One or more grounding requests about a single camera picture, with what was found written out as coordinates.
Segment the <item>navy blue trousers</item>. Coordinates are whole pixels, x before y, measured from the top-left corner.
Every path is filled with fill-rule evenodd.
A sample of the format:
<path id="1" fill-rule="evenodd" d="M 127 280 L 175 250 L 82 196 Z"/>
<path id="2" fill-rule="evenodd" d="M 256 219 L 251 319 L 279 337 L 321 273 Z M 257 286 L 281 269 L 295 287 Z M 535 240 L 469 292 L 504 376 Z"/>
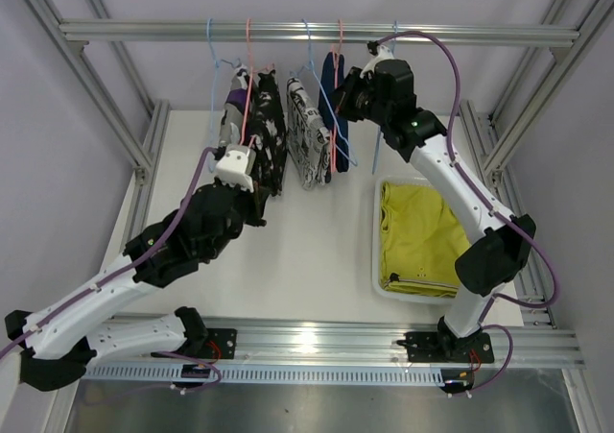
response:
<path id="1" fill-rule="evenodd" d="M 332 95 L 336 90 L 339 82 L 344 79 L 344 56 L 336 56 L 333 52 L 329 52 L 322 64 L 320 82 L 323 91 L 319 93 L 318 108 L 325 127 L 333 134 L 335 138 L 335 168 L 339 173 L 345 173 L 349 170 L 348 160 L 348 123 L 345 119 L 335 115 L 332 112 L 337 112 L 337 104 Z"/>

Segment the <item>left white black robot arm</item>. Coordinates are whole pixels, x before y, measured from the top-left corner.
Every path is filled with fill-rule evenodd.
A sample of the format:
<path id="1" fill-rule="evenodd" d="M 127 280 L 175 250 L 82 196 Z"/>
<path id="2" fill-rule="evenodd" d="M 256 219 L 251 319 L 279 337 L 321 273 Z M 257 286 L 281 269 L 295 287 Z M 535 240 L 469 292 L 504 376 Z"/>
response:
<path id="1" fill-rule="evenodd" d="M 209 332 L 194 307 L 137 325 L 112 326 L 107 320 L 217 259 L 244 227 L 263 227 L 270 195 L 265 188 L 249 191 L 219 180 L 206 184 L 64 300 L 36 313 L 9 313 L 7 335 L 21 348 L 19 382 L 51 392 L 113 359 L 167 352 L 201 356 Z"/>

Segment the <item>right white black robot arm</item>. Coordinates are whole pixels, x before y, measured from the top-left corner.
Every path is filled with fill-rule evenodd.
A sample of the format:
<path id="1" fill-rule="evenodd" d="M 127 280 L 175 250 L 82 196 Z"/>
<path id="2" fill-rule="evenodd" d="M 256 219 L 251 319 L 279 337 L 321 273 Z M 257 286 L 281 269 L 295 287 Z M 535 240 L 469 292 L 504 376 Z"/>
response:
<path id="1" fill-rule="evenodd" d="M 410 358 L 431 353 L 460 362 L 481 348 L 482 319 L 495 295 L 526 266 L 536 225 L 529 215 L 514 215 L 462 170 L 450 129 L 418 106 L 413 87 L 405 61 L 380 59 L 351 68 L 332 97 L 341 118 L 378 125 L 386 143 L 426 178 L 464 229 L 469 248 L 454 264 L 460 290 L 437 323 L 435 343 L 408 351 Z"/>

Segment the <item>white newspaper print trousers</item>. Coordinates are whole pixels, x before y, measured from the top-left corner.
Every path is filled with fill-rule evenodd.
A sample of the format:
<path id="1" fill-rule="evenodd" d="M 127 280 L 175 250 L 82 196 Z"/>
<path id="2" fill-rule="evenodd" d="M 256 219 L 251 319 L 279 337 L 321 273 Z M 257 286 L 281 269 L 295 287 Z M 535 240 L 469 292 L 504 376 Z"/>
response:
<path id="1" fill-rule="evenodd" d="M 330 131 L 298 77 L 286 83 L 288 149 L 301 185 L 312 190 L 330 181 Z"/>

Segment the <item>black white floral trousers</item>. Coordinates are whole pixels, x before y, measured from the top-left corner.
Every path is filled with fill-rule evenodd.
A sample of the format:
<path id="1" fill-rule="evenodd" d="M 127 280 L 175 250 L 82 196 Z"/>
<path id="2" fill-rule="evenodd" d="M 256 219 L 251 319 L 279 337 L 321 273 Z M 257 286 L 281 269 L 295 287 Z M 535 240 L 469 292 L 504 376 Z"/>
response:
<path id="1" fill-rule="evenodd" d="M 255 152 L 251 177 L 273 197 L 282 193 L 287 161 L 287 126 L 276 70 L 257 74 L 248 114 L 248 145 Z"/>

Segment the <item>purple grey patterned trousers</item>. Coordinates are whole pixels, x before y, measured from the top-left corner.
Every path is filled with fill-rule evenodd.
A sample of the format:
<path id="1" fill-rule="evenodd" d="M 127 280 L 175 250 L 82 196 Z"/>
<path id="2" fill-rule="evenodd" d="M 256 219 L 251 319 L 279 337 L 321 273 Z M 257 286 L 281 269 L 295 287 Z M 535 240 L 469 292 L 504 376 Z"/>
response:
<path id="1" fill-rule="evenodd" d="M 244 117 L 248 104 L 249 87 L 249 69 L 241 64 L 234 70 L 230 89 L 224 101 L 218 138 L 220 148 L 225 148 L 228 145 L 240 145 L 244 141 Z"/>

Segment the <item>aluminium hanging rail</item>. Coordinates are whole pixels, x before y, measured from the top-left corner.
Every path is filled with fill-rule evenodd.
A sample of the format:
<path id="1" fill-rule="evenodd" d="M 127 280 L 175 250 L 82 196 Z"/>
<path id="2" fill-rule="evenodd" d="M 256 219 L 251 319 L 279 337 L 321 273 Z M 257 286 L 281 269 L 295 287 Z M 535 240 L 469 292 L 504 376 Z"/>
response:
<path id="1" fill-rule="evenodd" d="M 430 34 L 446 44 L 497 47 L 568 48 L 580 32 L 557 25 L 415 25 L 387 23 L 303 23 L 227 20 L 65 19 L 68 40 L 366 43 L 396 34 L 404 44 L 421 44 Z"/>

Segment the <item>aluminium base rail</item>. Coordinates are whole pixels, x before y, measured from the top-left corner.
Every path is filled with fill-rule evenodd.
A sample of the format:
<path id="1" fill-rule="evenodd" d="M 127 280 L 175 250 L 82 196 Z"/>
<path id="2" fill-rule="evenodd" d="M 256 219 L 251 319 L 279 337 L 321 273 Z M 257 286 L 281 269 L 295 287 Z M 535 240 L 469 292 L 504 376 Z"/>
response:
<path id="1" fill-rule="evenodd" d="M 266 365 L 374 366 L 408 361 L 396 342 L 408 331 L 433 331 L 434 325 L 335 323 L 298 320 L 213 318 L 209 328 L 238 331 L 234 361 Z M 548 327 L 512 327 L 513 368 L 583 369 L 576 333 Z"/>

